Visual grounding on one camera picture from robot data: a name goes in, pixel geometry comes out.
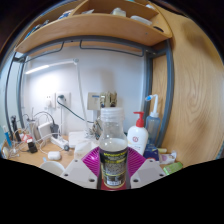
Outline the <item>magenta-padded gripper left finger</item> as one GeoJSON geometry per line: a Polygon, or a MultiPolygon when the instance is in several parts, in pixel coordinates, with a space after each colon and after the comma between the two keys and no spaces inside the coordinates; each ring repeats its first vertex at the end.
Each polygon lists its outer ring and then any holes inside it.
{"type": "Polygon", "coordinates": [[[73,159],[61,174],[67,181],[84,188],[96,189],[100,175],[99,148],[96,147],[81,159],[73,159]]]}

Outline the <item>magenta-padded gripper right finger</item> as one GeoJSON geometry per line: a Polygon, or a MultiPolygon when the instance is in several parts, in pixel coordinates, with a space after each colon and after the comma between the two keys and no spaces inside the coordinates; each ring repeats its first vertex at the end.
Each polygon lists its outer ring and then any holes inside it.
{"type": "Polygon", "coordinates": [[[126,188],[141,188],[166,176],[159,163],[145,159],[134,149],[128,149],[126,188]]]}

